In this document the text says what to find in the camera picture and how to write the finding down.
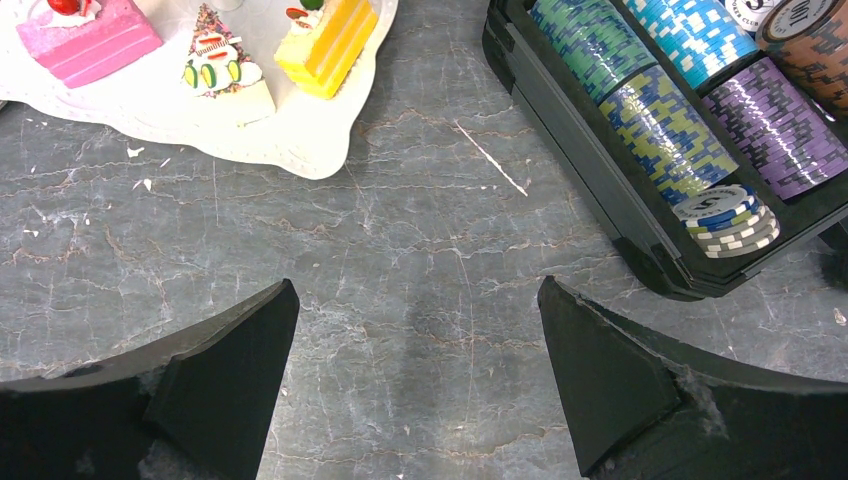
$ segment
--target black plastic chip rack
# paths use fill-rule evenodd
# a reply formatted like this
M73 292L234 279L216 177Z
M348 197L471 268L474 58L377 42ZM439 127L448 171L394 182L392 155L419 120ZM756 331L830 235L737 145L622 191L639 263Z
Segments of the black plastic chip rack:
M777 240L762 250L735 258L708 258L536 26L528 13L535 0L490 0L483 30L490 67L636 277L660 295L695 301L727 294L769 261L817 235L832 248L848 249L848 221L842 221L848 215L848 174L780 200L633 15L620 0L611 1L735 157L739 168L721 184L754 188L781 225ZM724 72L716 81L740 68ZM827 123L845 142L844 126Z

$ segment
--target cake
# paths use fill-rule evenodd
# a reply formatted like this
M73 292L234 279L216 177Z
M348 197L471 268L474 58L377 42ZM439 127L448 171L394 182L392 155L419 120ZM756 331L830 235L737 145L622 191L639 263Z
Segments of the cake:
M333 98L362 53L377 13L368 0L301 0L274 60L304 92Z
M237 125L276 112L262 69L208 5L200 6L183 70L183 85L196 97L198 118Z
M39 0L16 28L32 58L68 88L100 80L162 46L132 0Z

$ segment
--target green fruit slice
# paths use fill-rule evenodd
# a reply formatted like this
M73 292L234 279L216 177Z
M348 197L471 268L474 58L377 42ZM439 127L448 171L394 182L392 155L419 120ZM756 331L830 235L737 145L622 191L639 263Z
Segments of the green fruit slice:
M231 60L230 63L227 64L227 71L230 72L230 77L233 79L233 83L238 83L241 81L241 65L235 60Z
M207 88L215 88L215 85L218 84L218 77L215 75L215 69L208 63L200 67L200 76L203 77L203 81L206 83Z
M194 67L186 65L185 72L183 72L183 78L191 88L197 88L197 81L199 78L197 76L197 70Z
M324 6L324 0L300 0L300 4L307 10L320 10Z

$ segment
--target white tray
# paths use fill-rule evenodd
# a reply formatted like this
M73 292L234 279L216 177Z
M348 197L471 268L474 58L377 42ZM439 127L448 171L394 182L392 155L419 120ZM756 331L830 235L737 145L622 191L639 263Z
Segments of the white tray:
M210 131L180 108L187 100L179 79L202 0L135 0L165 45L73 90L29 56L15 30L36 1L46 0L0 0L0 99L24 102L54 117L106 124L142 140L191 145L236 162L277 165L312 180L327 178L344 165L350 129L371 91L377 48L389 32L398 2L370 0L379 14L377 27L329 101L300 92L273 60L290 25L285 10L300 5L298 0L245 0L237 10L220 12L265 72L277 114L244 127Z

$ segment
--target countertop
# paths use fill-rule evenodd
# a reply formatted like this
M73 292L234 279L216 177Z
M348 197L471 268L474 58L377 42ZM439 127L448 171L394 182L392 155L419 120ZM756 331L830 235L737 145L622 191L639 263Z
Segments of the countertop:
M818 240L717 300L629 273L489 70L487 3L401 2L327 180L0 111L0 379L125 352L290 278L302 310L260 480L577 479L536 306L554 274L706 350L848 380L848 295L822 280Z

